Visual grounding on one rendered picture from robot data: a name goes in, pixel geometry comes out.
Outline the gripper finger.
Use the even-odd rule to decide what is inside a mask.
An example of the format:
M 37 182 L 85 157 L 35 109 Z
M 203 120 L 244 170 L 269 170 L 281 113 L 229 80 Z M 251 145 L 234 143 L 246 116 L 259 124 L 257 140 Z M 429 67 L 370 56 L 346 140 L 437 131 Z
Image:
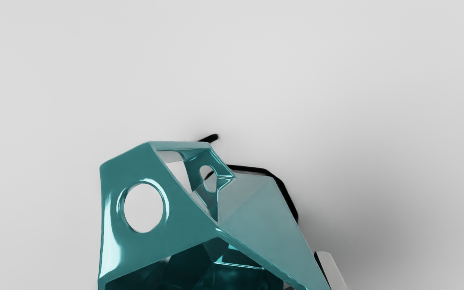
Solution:
M 349 290 L 349 286 L 343 279 L 337 264 L 329 252 L 315 252 L 314 257 L 328 282 L 330 290 Z

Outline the teal faceted mug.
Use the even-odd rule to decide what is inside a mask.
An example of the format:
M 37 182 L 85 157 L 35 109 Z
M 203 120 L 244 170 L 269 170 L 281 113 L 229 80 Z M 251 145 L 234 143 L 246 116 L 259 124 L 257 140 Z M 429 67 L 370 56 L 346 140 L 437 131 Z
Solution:
M 276 179 L 235 173 L 209 143 L 144 143 L 100 175 L 98 290 L 331 290 Z M 125 216 L 139 185 L 163 206 L 146 232 Z

